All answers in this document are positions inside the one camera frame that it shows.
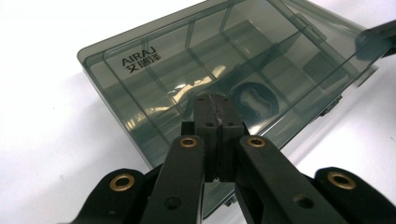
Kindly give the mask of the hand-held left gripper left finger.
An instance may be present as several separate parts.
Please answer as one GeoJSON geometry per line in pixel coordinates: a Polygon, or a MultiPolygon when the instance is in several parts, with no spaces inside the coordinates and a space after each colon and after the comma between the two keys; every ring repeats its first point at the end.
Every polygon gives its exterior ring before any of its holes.
{"type": "Polygon", "coordinates": [[[212,94],[198,96],[192,105],[193,121],[183,121],[181,134],[196,135],[205,141],[205,182],[216,177],[218,123],[212,94]]]}

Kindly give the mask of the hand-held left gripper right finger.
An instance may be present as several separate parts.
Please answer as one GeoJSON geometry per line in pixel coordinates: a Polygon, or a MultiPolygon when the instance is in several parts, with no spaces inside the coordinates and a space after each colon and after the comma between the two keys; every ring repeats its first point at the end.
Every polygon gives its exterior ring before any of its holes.
{"type": "Polygon", "coordinates": [[[215,95],[214,100],[218,125],[216,176],[220,182],[234,182],[239,139],[245,135],[246,127],[230,99],[215,95]]]}

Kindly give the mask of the round metal bottle opener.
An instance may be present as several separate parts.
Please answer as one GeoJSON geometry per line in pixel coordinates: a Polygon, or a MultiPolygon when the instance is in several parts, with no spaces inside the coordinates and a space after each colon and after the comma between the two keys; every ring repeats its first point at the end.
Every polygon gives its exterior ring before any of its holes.
{"type": "Polygon", "coordinates": [[[268,120],[279,112],[276,95],[261,83],[246,82],[232,93],[233,104],[245,123],[268,120]]]}

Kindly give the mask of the grey transparent organizer box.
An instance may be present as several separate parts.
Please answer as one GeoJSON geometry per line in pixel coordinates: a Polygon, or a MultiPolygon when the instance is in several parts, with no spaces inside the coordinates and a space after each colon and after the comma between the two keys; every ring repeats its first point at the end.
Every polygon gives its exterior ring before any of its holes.
{"type": "Polygon", "coordinates": [[[207,0],[82,49],[81,65],[149,170],[106,175],[78,222],[200,224],[236,199],[248,224],[396,223],[396,206],[359,177],[339,168],[308,177],[282,153],[371,75],[380,58],[356,56],[364,30],[306,0],[207,0]],[[242,120],[234,182],[205,182],[205,141],[182,135],[182,122],[193,121],[196,97],[233,102],[246,82],[269,88],[279,112],[242,120]]]}

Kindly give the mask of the white table cover sheet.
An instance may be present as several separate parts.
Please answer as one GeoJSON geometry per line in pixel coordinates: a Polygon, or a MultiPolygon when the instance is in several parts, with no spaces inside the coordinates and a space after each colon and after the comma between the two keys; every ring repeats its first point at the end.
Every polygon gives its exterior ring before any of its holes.
{"type": "MultiPolygon", "coordinates": [[[[111,171],[147,166],[78,62],[90,44],[199,0],[0,0],[0,224],[71,221],[111,171]]],[[[396,55],[285,146],[396,203],[396,55]]]]}

